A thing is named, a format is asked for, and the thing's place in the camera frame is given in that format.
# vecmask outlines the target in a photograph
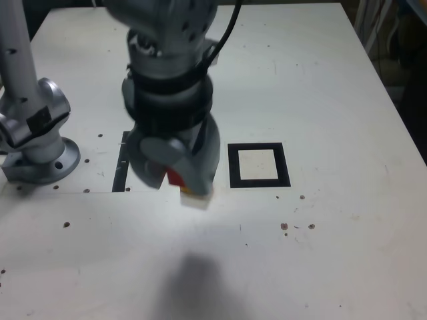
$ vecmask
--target black cable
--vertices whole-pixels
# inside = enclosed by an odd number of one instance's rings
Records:
[[[243,1],[244,0],[236,0],[236,4],[235,4],[234,10],[233,10],[233,14],[232,14],[232,17],[230,18],[230,22],[228,23],[228,27],[226,29],[226,32],[222,36],[220,42],[218,42],[218,44],[215,46],[215,49],[213,50],[211,55],[209,57],[207,57],[206,60],[204,61],[206,69],[209,68],[209,66],[212,64],[212,62],[214,62],[216,56],[218,55],[218,53],[220,53],[222,47],[226,44],[228,38],[232,34],[234,26],[236,25],[236,22],[238,20],[240,9],[242,8]]]
[[[378,11],[378,22],[375,26],[376,42],[377,42],[377,46],[378,46],[378,56],[380,56],[380,37],[378,36],[378,27],[380,25],[381,12],[382,12],[383,6],[384,6],[384,0],[380,0],[380,9]],[[380,80],[382,82],[381,59],[378,59],[378,73],[380,74]]]

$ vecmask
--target black square frame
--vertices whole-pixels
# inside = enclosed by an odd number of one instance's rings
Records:
[[[242,180],[240,177],[239,162],[239,151],[241,150],[273,150],[278,179]],[[228,165],[231,188],[272,188],[291,186],[282,143],[229,143]]]

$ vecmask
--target silver metal cylinder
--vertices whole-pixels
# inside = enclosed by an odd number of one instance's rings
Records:
[[[0,0],[0,74],[9,98],[26,119],[43,105],[22,0]]]
[[[52,135],[52,142],[23,150],[22,155],[30,162],[36,164],[48,163],[59,158],[64,152],[65,144],[58,131],[53,132]]]

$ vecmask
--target white table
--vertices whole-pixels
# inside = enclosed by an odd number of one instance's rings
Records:
[[[210,71],[222,156],[205,211],[132,172],[111,193],[133,125],[125,33],[104,9],[64,9],[33,40],[82,161],[58,190],[1,177],[0,319],[427,317],[427,169],[339,4],[242,9]],[[230,189],[227,144],[257,142],[284,144],[290,188]]]

